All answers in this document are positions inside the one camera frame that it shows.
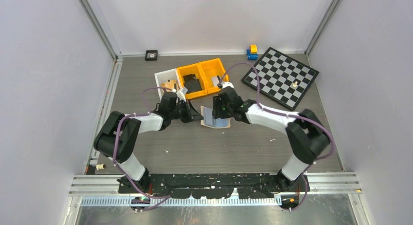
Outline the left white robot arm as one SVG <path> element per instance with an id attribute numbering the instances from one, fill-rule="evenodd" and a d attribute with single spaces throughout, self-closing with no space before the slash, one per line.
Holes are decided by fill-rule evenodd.
<path id="1" fill-rule="evenodd" d="M 163 94 L 155 110 L 145 115 L 126 115 L 111 112 L 94 139 L 94 149 L 111 158 L 130 177 L 131 187 L 138 193 L 145 192 L 150 185 L 149 170 L 134 155 L 138 134 L 163 131 L 172 122 L 182 123 L 203 120 L 190 101 L 182 100 L 173 92 Z"/>

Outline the beige leather card holder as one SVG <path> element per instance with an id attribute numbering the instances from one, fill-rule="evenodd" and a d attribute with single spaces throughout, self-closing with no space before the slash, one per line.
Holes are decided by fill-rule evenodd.
<path id="1" fill-rule="evenodd" d="M 221 118 L 214 118 L 212 115 L 212 109 L 200 106 L 201 109 L 201 116 L 203 120 L 200 121 L 200 124 L 205 127 L 209 127 L 212 129 L 225 129 L 230 128 L 230 119 L 221 119 Z"/>

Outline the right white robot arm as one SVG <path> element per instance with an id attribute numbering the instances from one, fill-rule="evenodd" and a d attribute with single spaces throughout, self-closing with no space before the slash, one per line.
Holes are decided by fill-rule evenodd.
<path id="1" fill-rule="evenodd" d="M 214 118 L 233 118 L 238 122 L 260 125 L 285 134 L 292 156 L 278 172 L 278 185 L 291 191 L 298 178 L 332 143 L 328 130 L 309 109 L 288 112 L 262 105 L 256 100 L 243 100 L 232 87 L 224 87 L 213 97 Z"/>

